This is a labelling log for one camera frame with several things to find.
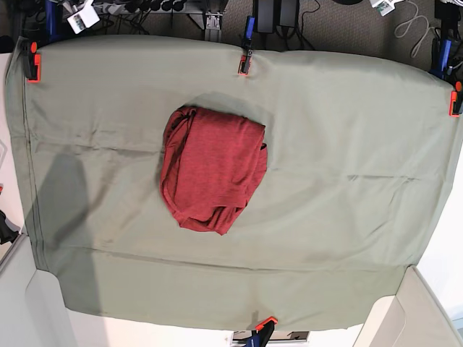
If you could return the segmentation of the red long-sleeve T-shirt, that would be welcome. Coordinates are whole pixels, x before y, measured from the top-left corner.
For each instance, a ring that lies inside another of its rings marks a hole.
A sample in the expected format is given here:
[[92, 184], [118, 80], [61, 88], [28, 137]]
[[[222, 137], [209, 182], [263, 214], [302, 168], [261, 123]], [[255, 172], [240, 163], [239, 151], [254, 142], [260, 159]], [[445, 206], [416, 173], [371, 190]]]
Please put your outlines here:
[[266, 174], [265, 129], [244, 116], [196, 106], [170, 116], [159, 190], [180, 227], [229, 231]]

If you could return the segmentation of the orange black clamp top middle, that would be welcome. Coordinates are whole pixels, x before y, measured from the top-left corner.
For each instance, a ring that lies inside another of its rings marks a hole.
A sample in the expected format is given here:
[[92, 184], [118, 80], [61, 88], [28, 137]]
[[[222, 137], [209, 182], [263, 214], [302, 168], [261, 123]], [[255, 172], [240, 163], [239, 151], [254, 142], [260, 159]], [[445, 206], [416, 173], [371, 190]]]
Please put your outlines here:
[[239, 63], [238, 75], [246, 76], [249, 74], [252, 59], [252, 33], [254, 24], [255, 18], [253, 16], [248, 16], [242, 37], [243, 54]]

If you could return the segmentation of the orange black clamp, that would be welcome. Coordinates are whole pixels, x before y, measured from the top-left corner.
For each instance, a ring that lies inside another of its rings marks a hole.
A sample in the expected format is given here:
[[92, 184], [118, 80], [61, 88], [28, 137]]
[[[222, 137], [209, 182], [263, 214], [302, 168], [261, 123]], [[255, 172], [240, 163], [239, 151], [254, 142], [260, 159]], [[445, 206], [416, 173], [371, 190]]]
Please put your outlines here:
[[248, 16], [242, 37], [243, 54], [239, 63], [238, 75], [246, 76], [249, 74], [252, 59], [252, 33], [254, 24], [255, 18], [253, 16]]
[[35, 41], [25, 40], [20, 46], [20, 56], [24, 75], [28, 82], [41, 81], [41, 55], [38, 53], [38, 45]]
[[273, 316], [270, 316], [266, 320], [260, 322], [251, 332], [251, 336], [248, 338], [246, 346], [266, 347], [277, 324], [278, 320]]
[[462, 115], [462, 83], [457, 81], [451, 91], [449, 116], [459, 118]]

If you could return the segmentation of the green table cloth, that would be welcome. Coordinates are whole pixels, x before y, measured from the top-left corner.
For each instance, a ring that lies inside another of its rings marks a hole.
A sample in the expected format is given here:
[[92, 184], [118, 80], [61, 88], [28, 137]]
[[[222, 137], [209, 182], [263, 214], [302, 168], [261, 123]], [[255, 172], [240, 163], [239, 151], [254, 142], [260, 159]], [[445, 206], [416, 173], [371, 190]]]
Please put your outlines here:
[[[101, 35], [12, 55], [6, 113], [36, 266], [68, 309], [243, 330], [365, 321], [418, 263], [450, 194], [462, 123], [452, 88], [394, 61]], [[227, 234], [179, 227], [159, 179], [182, 106], [266, 128], [268, 169]]]

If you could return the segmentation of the black power adapter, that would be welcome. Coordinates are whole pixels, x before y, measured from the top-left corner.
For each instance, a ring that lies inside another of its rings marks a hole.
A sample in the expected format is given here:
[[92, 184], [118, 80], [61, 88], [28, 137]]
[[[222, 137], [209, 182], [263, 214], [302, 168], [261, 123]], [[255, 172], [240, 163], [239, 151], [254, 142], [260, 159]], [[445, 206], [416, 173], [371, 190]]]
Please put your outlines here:
[[255, 0], [254, 31], [271, 34], [277, 27], [296, 28], [300, 14], [298, 0]]

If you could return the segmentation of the orange black clamp bottom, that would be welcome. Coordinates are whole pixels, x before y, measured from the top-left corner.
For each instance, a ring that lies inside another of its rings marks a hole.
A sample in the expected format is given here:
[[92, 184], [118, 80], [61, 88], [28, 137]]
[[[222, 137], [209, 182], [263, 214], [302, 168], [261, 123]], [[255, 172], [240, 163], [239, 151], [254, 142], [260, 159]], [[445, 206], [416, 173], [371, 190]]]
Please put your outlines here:
[[266, 347], [277, 324], [278, 320], [273, 316], [270, 316], [266, 320], [260, 322], [251, 332], [251, 336], [248, 338], [246, 346]]

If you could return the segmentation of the white power strip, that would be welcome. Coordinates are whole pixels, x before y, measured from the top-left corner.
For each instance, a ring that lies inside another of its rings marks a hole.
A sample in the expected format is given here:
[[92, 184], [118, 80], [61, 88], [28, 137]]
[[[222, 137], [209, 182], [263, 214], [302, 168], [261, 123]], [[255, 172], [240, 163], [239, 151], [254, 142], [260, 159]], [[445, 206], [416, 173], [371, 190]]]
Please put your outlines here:
[[92, 4], [94, 10], [98, 14], [110, 14], [110, 15], [118, 15], [125, 10], [124, 4], [119, 4], [116, 2], [110, 1], [94, 1]]

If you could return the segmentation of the orange black clamp top left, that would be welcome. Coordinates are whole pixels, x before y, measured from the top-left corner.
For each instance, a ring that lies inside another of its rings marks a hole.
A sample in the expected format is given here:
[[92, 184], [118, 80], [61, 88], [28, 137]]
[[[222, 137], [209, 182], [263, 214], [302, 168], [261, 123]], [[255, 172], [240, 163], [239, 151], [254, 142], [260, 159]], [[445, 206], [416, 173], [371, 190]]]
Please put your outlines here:
[[41, 55], [38, 53], [38, 45], [35, 41], [25, 40], [20, 46], [20, 56], [24, 75], [28, 82], [41, 81]]

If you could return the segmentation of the black object left edge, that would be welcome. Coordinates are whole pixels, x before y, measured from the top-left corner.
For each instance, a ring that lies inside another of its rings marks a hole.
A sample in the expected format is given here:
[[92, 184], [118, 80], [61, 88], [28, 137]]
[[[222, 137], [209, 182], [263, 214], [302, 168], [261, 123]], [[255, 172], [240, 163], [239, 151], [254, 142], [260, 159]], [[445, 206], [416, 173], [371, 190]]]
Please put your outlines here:
[[20, 235], [18, 231], [14, 231], [7, 225], [7, 217], [3, 211], [0, 211], [0, 239], [1, 245], [7, 242], [14, 243], [16, 238]]

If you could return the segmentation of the orange black clamp top right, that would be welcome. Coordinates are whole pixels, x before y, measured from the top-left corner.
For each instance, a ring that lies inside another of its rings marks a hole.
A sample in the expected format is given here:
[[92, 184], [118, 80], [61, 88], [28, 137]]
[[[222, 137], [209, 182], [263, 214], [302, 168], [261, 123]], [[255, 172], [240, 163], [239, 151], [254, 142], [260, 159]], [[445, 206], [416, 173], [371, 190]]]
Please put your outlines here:
[[451, 91], [449, 116], [459, 118], [462, 115], [462, 83], [457, 81]]

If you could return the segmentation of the metal table leg bracket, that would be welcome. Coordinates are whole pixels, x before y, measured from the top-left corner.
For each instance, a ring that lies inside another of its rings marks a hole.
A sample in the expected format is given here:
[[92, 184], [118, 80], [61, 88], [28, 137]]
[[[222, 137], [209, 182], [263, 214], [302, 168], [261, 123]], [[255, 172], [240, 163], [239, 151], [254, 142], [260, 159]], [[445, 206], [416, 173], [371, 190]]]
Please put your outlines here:
[[221, 41], [221, 18], [220, 13], [205, 14], [204, 39], [206, 41], [219, 43]]

